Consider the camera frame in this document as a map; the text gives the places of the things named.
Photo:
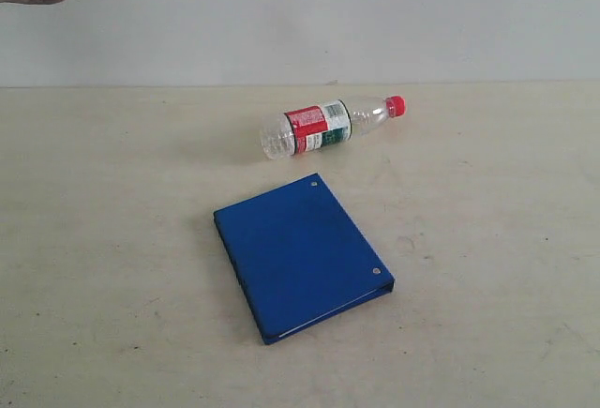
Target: table surface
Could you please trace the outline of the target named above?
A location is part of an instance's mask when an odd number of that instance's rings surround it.
[[[263,157],[264,114],[394,93],[381,130]],[[0,90],[0,406],[598,406],[599,103],[595,82]],[[267,347],[212,213],[314,172],[397,286]]]

